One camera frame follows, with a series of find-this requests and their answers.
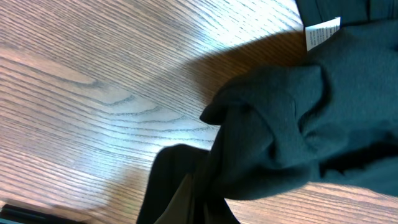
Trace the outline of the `left gripper own finger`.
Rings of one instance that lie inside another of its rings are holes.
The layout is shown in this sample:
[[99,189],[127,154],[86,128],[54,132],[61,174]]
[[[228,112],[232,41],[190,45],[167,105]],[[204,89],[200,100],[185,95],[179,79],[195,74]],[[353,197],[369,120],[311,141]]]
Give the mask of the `left gripper own finger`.
[[187,174],[155,224],[193,224],[194,213],[193,176]]

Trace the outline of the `black t-shirt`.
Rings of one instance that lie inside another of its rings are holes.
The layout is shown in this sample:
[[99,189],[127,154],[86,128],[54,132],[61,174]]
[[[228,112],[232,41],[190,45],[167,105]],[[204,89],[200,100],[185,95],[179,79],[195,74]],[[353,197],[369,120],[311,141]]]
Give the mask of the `black t-shirt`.
[[210,151],[179,144],[155,158],[137,218],[155,223],[187,174],[193,223],[236,223],[227,200],[309,182],[397,195],[397,2],[299,1],[306,26],[342,27],[294,67],[265,66],[220,88],[201,120]]

